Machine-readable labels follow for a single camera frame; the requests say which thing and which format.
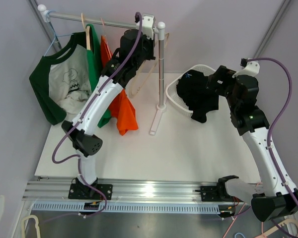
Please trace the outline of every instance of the plastic basket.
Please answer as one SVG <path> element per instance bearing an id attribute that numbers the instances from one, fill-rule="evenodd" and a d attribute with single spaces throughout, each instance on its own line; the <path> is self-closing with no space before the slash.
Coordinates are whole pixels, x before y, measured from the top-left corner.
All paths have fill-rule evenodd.
<path id="1" fill-rule="evenodd" d="M 192 68 L 188 69 L 187 71 L 189 71 L 191 69 L 202 72 L 205 76 L 209 76 L 210 74 L 215 73 L 214 69 L 212 69 L 211 67 L 208 67 L 204 64 L 197 64 L 197 65 L 193 66 Z M 181 77 L 182 77 L 182 75 L 179 76 L 177 79 L 175 79 L 172 83 L 170 83 L 167 86 L 165 93 L 166 93 L 168 99 L 170 100 L 171 105 L 173 105 L 180 113 L 182 113 L 188 117 L 191 117 L 193 114 L 193 111 L 189 110 L 189 107 L 187 105 L 185 105 L 185 102 L 177 94 L 176 86 L 177 86 L 178 81 Z"/>

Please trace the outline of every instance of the white rack foot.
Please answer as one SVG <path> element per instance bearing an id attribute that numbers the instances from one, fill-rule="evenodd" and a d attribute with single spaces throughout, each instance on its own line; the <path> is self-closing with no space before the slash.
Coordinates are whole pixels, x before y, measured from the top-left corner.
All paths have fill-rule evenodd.
<path id="1" fill-rule="evenodd" d="M 150 135 L 155 135 L 155 133 L 157 132 L 158 130 L 158 127 L 159 127 L 159 123 L 160 123 L 160 120 L 161 120 L 161 117 L 162 117 L 162 114 L 167 111 L 167 106 L 166 104 L 164 103 L 163 104 L 163 107 L 159 107 L 159 105 L 157 105 L 157 112 L 155 113 L 155 117 L 153 119 L 153 122 L 152 122 L 152 126 L 151 126 L 151 129 L 150 129 Z"/>

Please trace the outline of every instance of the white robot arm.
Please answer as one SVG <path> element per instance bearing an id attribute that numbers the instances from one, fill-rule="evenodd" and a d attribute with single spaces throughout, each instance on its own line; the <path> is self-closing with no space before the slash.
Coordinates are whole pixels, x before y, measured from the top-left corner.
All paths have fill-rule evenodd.
<path id="1" fill-rule="evenodd" d="M 237 197 L 250 204 L 255 216 L 264 222 L 295 213 L 298 206 L 292 194 L 298 200 L 298 189 L 287 174 L 272 139 L 267 141 L 270 126 L 264 112 L 256 106 L 259 87 L 254 76 L 259 71 L 259 64 L 242 59 L 241 65 L 245 68 L 239 72 L 221 65 L 209 76 L 207 88 L 226 97 L 232 124 L 254 157 L 263 190 L 237 176 L 220 178 L 217 189 L 220 194 Z M 275 163 L 270 152 L 274 154 Z"/>

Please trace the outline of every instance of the plastic hanger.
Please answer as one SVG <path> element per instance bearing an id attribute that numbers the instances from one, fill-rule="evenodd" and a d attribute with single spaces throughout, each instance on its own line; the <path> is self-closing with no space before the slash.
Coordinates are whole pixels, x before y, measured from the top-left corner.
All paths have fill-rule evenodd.
<path id="1" fill-rule="evenodd" d="M 286 219 L 282 222 L 279 222 L 278 225 L 282 227 L 282 226 L 285 226 L 289 223 L 293 223 L 297 227 L 297 231 L 298 231 L 298 221 L 296 221 L 295 219 L 288 218 L 288 219 Z M 274 233 L 275 231 L 278 231 L 278 228 L 274 226 L 271 229 L 269 229 L 268 231 L 264 232 L 263 234 L 255 237 L 255 238 L 263 238 L 264 236 L 269 236 L 272 233 Z"/>
<path id="2" fill-rule="evenodd" d="M 105 32 L 105 23 L 103 21 L 103 18 L 100 18 L 100 20 L 101 20 L 101 23 L 103 24 L 103 33 L 104 33 L 104 38 L 105 38 L 105 41 L 106 41 L 107 52 L 110 52 L 109 44 L 108 44 L 108 41 L 107 41 L 107 35 L 106 35 L 106 32 Z"/>
<path id="3" fill-rule="evenodd" d="M 55 11 L 53 11 L 53 10 L 48 11 L 48 12 L 46 13 L 46 18 L 49 17 L 49 13 L 50 13 L 50 12 L 55 12 Z M 57 35 L 56 32 L 55 32 L 55 30 L 53 29 L 53 27 L 52 27 L 50 24 L 49 24 L 49 26 L 50 26 L 50 28 L 51 28 L 51 30 L 52 30 L 52 32 L 53 32 L 54 39 L 53 39 L 53 41 L 51 42 L 50 46 L 48 47 L 47 51 L 45 52 L 44 56 L 46 56 L 46 54 L 49 52 L 49 50 L 50 50 L 50 48 L 52 47 L 52 45 L 55 43 L 56 37 L 63 37 L 63 36 L 71 36 L 71 35 L 72 35 L 72 34 L 67 34 L 67 35 Z"/>
<path id="4" fill-rule="evenodd" d="M 25 238 L 25 224 L 24 224 L 24 222 L 26 220 L 31 219 L 31 218 L 35 220 L 36 236 L 37 236 L 37 238 L 41 238 L 41 233 L 40 233 L 40 228 L 39 228 L 39 219 L 35 215 L 27 216 L 27 217 L 25 217 L 21 220 L 21 235 L 22 235 L 22 238 Z"/>

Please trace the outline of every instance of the cartoon print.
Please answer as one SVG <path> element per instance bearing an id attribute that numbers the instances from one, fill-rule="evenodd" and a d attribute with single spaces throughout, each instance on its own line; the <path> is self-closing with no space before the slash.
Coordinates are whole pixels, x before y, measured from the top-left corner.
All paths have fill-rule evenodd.
<path id="1" fill-rule="evenodd" d="M 69 93 L 80 89 L 79 83 L 76 80 L 77 75 L 78 73 L 74 68 L 71 68 L 63 75 L 63 82 L 70 86 Z"/>

